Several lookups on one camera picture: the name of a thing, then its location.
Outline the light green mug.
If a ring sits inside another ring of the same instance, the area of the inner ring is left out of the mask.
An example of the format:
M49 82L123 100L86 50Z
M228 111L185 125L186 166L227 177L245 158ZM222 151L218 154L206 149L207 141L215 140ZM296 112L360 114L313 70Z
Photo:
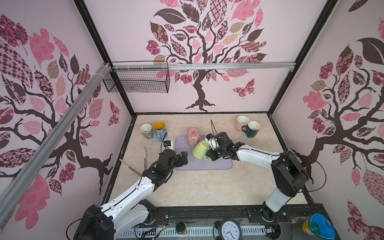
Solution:
M194 147L192 154L198 160L204 159L206 161L209 161L210 158L207 156L209 150L209 143L207 143L205 140L202 140Z

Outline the dark green mug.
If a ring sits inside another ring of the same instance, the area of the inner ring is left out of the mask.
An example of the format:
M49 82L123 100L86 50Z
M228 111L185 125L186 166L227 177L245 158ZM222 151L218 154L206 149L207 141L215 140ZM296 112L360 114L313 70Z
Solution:
M242 131L247 138L254 138L259 132L261 125L256 121L249 121L245 126L242 126Z

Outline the pink patterned mug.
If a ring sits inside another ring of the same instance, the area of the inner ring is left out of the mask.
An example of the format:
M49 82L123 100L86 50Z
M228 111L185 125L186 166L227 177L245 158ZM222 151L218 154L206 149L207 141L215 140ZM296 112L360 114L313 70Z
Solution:
M239 116L235 122L235 130L237 132L242 132L242 127L246 126L249 123L249 118L246 116Z

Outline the grey mug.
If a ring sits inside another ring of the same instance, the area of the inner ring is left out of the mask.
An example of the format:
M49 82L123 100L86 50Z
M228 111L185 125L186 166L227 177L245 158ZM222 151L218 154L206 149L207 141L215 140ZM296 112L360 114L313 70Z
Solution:
M140 132L147 140L151 140L154 137L154 131L151 124L143 124L140 127Z

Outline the blue butterfly mug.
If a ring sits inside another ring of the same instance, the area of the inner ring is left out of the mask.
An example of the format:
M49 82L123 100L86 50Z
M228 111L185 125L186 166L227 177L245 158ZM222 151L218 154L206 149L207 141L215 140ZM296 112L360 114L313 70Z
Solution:
M156 122L153 125L153 129L156 135L156 138L159 142L162 142L165 138L165 135L167 133L166 125L164 122Z

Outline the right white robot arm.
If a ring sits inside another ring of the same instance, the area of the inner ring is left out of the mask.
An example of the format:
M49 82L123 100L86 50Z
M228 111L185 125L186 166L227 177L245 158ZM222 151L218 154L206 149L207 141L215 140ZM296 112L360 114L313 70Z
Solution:
M209 134L204 140L209 144L207 156L209 160L220 158L248 162L272 171L276 188L262 204L260 216L266 222L277 218L281 208L303 188L309 174L291 152L272 153L250 147L244 143L233 141L227 133Z

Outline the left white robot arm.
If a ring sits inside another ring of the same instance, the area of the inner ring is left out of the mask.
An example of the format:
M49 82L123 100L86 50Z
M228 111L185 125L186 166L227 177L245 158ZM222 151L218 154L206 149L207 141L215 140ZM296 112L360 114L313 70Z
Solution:
M153 205L146 197L166 183L175 168L188 164L188 153L165 149L159 158L133 186L110 202L90 206L83 217L73 240L116 240L126 230L144 223Z

